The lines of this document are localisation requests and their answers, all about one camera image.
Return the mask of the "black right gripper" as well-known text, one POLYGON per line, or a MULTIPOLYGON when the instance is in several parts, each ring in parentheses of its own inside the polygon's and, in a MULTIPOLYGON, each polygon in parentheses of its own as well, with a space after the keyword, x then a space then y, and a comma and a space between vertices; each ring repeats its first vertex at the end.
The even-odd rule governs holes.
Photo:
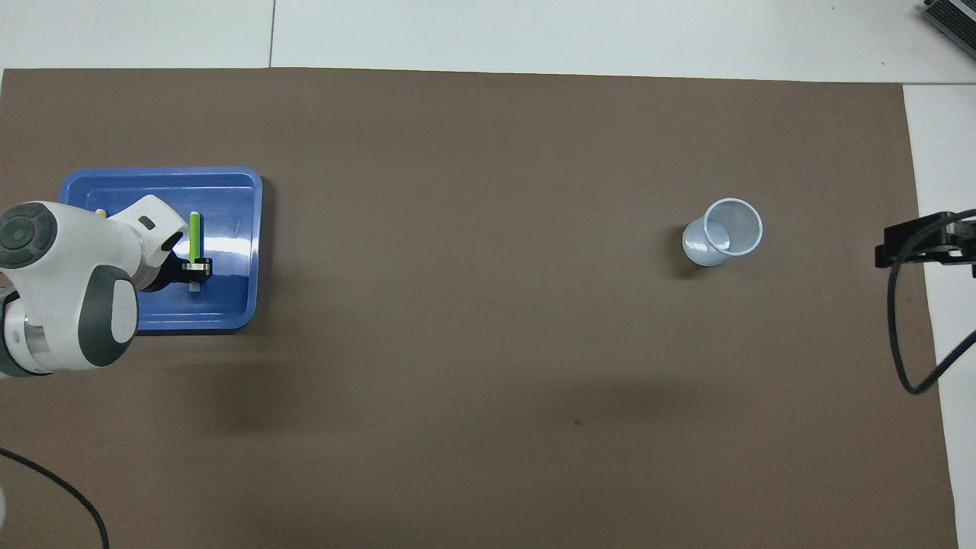
MULTIPOLYGON (((890 268, 907 241, 922 229, 936 222, 944 222, 954 212, 936 212, 884 229, 882 244, 875 247, 875 267, 890 268)), ((975 264, 975 221, 958 217, 924 236, 905 258, 907 263, 939 263, 941 265, 975 264)))

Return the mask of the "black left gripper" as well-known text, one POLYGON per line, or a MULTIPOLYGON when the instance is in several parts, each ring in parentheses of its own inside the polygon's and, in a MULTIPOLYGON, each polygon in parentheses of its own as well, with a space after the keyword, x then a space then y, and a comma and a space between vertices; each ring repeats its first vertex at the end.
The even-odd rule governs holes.
MULTIPOLYGON (((213 274, 213 262, 210 258, 201 259, 201 280, 209 281, 213 274)), ((178 255, 169 255, 158 268, 156 278, 142 289, 143 293, 163 291, 170 284, 192 284, 193 264, 178 255)))

